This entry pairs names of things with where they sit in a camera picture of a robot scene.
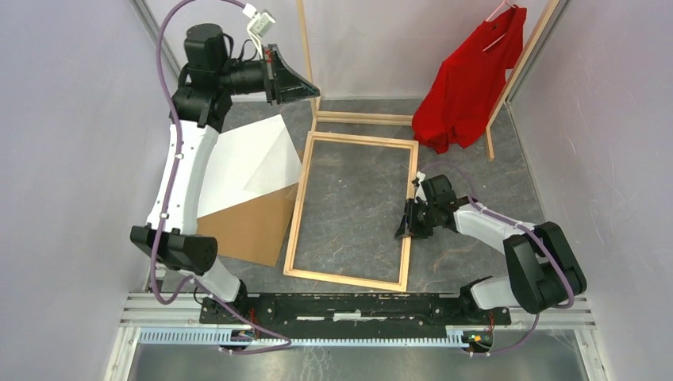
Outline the printed photo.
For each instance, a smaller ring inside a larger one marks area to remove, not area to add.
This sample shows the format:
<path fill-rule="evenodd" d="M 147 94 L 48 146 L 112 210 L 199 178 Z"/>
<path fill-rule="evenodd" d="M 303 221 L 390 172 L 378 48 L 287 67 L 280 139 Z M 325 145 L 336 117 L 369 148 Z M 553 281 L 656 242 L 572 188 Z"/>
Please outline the printed photo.
<path fill-rule="evenodd" d="M 282 129 L 287 126 L 279 114 L 219 136 L 202 184 L 198 217 L 263 196 L 244 190 L 244 185 Z"/>

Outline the clear acrylic frame pane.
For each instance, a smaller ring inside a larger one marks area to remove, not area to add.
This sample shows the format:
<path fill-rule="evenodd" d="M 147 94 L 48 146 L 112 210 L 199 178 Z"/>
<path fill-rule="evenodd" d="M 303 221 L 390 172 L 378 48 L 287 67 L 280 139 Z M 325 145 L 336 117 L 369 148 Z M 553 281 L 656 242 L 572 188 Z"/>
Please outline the clear acrylic frame pane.
<path fill-rule="evenodd" d="M 245 191 L 266 195 L 296 184 L 302 162 L 287 129 L 282 129 L 244 185 Z"/>

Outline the light wooden picture frame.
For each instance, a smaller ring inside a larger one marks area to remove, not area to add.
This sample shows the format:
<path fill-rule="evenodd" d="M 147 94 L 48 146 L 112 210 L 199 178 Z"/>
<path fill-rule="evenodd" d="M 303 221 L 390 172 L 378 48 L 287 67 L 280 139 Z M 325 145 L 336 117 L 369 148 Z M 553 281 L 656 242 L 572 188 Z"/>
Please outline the light wooden picture frame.
<path fill-rule="evenodd" d="M 406 197 L 412 198 L 415 195 L 412 181 L 416 179 L 419 144 L 415 140 L 402 140 L 395 138 L 371 137 L 362 135 L 349 135 L 342 133 L 326 133 L 318 131 L 308 132 L 305 151 L 302 158 L 302 169 L 299 175 L 298 190 L 294 203 L 292 220 L 287 243 L 285 261 L 283 265 L 283 274 L 290 277 L 322 281 L 328 283 L 338 283 L 355 287 L 366 287 L 368 289 L 405 292 L 407 290 L 410 252 L 412 245 L 411 237 L 401 239 L 401 258 L 398 270 L 398 280 L 395 282 L 386 282 L 382 280 L 356 278 L 346 275 L 334 275 L 316 271 L 300 270 L 294 267 L 294 260 L 298 246 L 299 233 L 301 228 L 302 212 L 306 196 L 306 189 L 310 174 L 311 160 L 313 157 L 314 144 L 318 141 L 331 142 L 339 144 L 356 144 L 373 147 L 403 149 L 409 152 L 408 175 Z"/>

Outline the brown backing board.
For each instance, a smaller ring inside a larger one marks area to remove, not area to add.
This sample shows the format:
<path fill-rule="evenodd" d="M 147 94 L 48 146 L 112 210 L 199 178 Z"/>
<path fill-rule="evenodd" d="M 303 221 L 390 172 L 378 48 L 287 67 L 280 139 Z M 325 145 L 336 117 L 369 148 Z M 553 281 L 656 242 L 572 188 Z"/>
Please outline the brown backing board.
<path fill-rule="evenodd" d="M 197 234 L 217 240 L 217 254 L 274 267 L 294 212 L 292 184 L 198 218 Z"/>

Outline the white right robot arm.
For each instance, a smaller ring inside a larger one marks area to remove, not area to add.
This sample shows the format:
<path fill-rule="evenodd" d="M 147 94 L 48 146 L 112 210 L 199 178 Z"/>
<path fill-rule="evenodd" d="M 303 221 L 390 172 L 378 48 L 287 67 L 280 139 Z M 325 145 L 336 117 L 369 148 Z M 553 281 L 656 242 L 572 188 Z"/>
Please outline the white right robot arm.
<path fill-rule="evenodd" d="M 587 289 L 586 277 L 563 233 L 554 222 L 532 224 L 496 212 L 472 196 L 456 196 L 446 175 L 419 171 L 415 194 L 406 199 L 396 238 L 427 239 L 435 229 L 475 238 L 500 252 L 507 274 L 478 279 L 460 290 L 458 311 L 478 324 L 497 307 L 519 306 L 529 314 L 567 309 Z"/>

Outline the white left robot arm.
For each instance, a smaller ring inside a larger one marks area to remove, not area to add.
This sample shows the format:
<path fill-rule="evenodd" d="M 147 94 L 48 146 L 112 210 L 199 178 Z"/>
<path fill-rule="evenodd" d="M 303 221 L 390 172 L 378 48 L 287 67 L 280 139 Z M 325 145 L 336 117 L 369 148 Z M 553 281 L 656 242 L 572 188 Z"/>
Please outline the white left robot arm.
<path fill-rule="evenodd" d="M 217 241 L 197 230 L 197 210 L 206 167 L 222 132 L 234 95 L 263 93 L 270 104 L 316 98 L 320 91 L 287 66 L 276 44 L 262 44 L 267 28 L 248 26 L 259 59 L 233 54 L 233 39 L 219 25 L 187 30 L 183 66 L 175 92 L 168 95 L 170 141 L 157 200 L 130 240 L 151 260 L 183 273 L 211 299 L 230 323 L 249 313 L 244 283 L 217 259 Z"/>

